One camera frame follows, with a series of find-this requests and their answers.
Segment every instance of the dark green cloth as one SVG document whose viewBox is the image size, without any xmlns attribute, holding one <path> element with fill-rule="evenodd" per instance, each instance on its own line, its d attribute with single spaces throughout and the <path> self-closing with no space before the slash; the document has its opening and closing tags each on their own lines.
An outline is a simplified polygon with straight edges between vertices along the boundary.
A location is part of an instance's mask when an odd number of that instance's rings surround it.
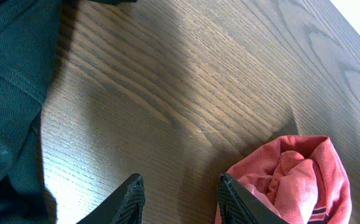
<svg viewBox="0 0 360 224">
<path fill-rule="evenodd" d="M 48 222 L 36 139 L 60 8 L 61 0 L 0 0 L 0 223 Z"/>
</svg>

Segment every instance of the red garment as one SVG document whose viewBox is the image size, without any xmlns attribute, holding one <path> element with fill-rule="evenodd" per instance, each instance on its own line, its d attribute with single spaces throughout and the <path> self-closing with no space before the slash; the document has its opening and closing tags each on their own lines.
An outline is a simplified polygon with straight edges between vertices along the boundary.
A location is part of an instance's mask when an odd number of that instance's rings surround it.
<svg viewBox="0 0 360 224">
<path fill-rule="evenodd" d="M 349 180 L 329 137 L 279 137 L 227 172 L 288 223 L 349 222 Z"/>
</svg>

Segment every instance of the black fabric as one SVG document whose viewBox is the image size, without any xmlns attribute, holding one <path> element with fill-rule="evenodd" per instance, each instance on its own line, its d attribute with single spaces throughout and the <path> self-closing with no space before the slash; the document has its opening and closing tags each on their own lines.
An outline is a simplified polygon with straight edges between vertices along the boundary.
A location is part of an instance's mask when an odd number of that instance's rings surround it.
<svg viewBox="0 0 360 224">
<path fill-rule="evenodd" d="M 0 0 L 0 223 L 48 222 L 36 139 L 60 8 L 61 0 Z"/>
</svg>

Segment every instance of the dark fabric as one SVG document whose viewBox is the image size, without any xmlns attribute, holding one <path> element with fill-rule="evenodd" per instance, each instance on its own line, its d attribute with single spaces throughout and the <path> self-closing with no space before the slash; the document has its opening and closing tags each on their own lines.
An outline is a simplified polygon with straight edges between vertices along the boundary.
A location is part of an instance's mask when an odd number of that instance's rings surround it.
<svg viewBox="0 0 360 224">
<path fill-rule="evenodd" d="M 36 139 L 60 8 L 61 0 L 0 0 L 0 223 L 48 222 Z"/>
</svg>

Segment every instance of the wooden surface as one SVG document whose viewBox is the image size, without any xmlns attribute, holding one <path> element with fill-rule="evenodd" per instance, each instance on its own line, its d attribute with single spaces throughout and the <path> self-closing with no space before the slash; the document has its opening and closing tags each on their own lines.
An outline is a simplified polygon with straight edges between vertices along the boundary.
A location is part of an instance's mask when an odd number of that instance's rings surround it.
<svg viewBox="0 0 360 224">
<path fill-rule="evenodd" d="M 332 138 L 360 223 L 360 36 L 329 0 L 64 4 L 41 133 L 58 223 L 135 172 L 143 223 L 212 223 L 218 175 L 296 133 Z"/>
</svg>

